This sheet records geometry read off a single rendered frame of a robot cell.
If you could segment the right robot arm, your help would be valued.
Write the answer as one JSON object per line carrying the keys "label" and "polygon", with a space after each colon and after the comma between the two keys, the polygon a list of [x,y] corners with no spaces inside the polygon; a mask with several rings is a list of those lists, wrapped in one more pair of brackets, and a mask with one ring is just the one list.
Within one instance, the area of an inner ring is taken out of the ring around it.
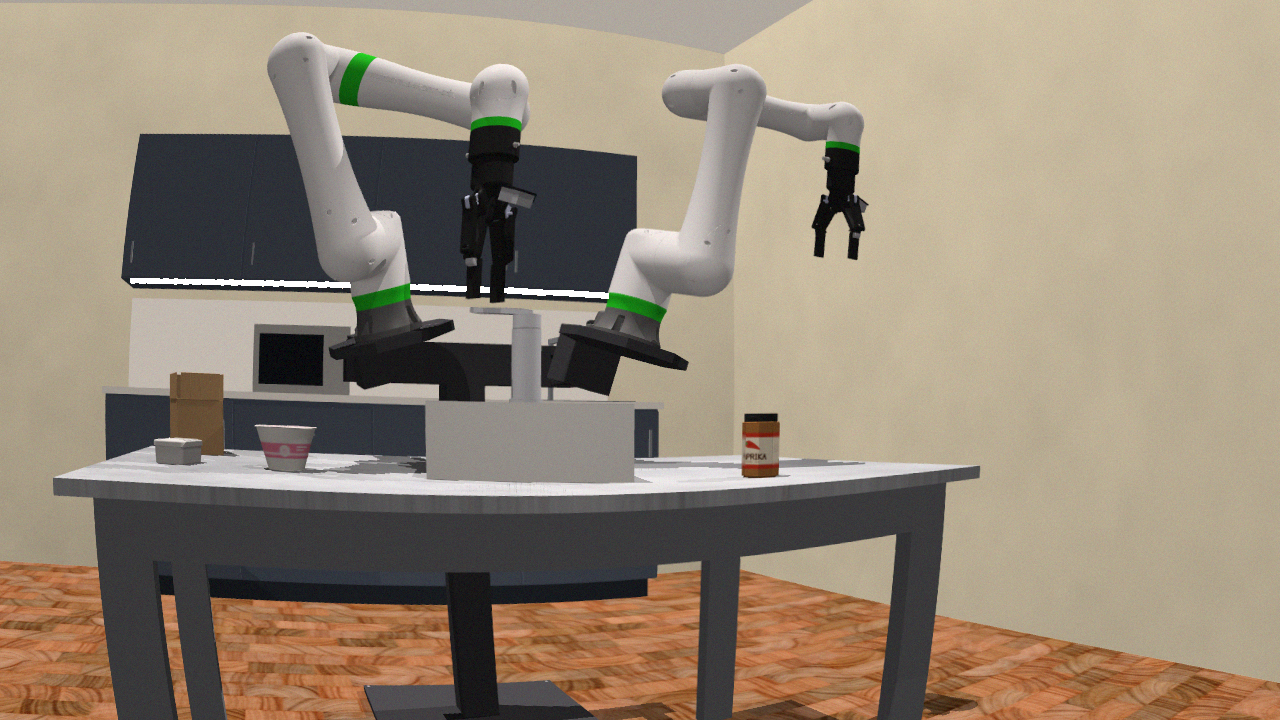
{"label": "right robot arm", "polygon": [[471,164],[479,158],[516,163],[530,118],[526,76],[497,64],[467,83],[326,46],[305,32],[288,35],[273,47],[268,76],[300,161],[319,263],[332,279],[349,283],[357,313],[355,342],[419,329],[422,322],[410,296],[401,217],[370,213],[334,102],[444,120],[471,129],[466,154]]}

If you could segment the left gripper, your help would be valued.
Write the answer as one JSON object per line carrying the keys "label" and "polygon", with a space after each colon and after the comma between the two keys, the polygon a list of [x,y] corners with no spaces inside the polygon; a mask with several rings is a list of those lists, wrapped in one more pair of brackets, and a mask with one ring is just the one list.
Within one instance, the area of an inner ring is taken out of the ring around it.
{"label": "left gripper", "polygon": [[820,204],[814,222],[812,223],[812,228],[815,229],[814,256],[824,258],[826,229],[835,214],[844,211],[844,217],[850,228],[849,259],[858,260],[859,238],[861,236],[861,231],[865,231],[865,225],[861,217],[859,196],[854,193],[855,174],[847,170],[829,169],[827,170],[826,188],[829,190],[829,196],[824,193],[820,195]]}

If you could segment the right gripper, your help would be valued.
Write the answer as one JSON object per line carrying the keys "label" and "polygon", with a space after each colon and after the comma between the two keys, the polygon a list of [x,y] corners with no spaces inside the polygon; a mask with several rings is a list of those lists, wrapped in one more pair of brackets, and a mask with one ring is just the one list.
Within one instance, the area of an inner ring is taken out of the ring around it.
{"label": "right gripper", "polygon": [[472,195],[461,199],[463,211],[460,252],[465,254],[467,265],[466,299],[481,299],[481,255],[489,227],[493,263],[490,304],[506,302],[506,270],[507,263],[515,258],[515,219],[518,210],[498,200],[497,186],[513,186],[513,170],[515,161],[509,158],[479,158],[472,161],[470,188],[475,190]]}

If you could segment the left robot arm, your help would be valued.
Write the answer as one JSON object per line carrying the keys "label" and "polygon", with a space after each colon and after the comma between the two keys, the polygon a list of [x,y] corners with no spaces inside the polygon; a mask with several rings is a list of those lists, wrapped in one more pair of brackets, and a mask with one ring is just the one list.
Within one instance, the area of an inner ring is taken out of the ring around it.
{"label": "left robot arm", "polygon": [[678,70],[666,79],[662,99],[677,117],[707,120],[684,225],[680,232],[630,231],[605,311],[586,323],[657,348],[672,293],[708,297],[724,290],[733,277],[742,182],[756,127],[806,142],[826,140],[826,170],[855,176],[864,129],[861,111],[852,104],[804,104],[767,96],[762,76],[742,64]]}

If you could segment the white rectangular sink basin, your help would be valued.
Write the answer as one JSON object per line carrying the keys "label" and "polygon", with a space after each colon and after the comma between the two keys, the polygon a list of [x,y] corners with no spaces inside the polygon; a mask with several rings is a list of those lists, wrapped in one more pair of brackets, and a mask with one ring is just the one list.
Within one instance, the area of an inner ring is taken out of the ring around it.
{"label": "white rectangular sink basin", "polygon": [[634,483],[634,404],[425,400],[433,480]]}

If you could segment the brown cardboard box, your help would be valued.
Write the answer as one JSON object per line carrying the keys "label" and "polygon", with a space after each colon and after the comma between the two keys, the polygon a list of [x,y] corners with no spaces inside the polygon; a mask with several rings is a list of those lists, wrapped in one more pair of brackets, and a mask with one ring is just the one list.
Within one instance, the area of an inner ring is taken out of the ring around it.
{"label": "brown cardboard box", "polygon": [[202,439],[201,455],[224,455],[223,384],[224,374],[170,374],[170,438]]}

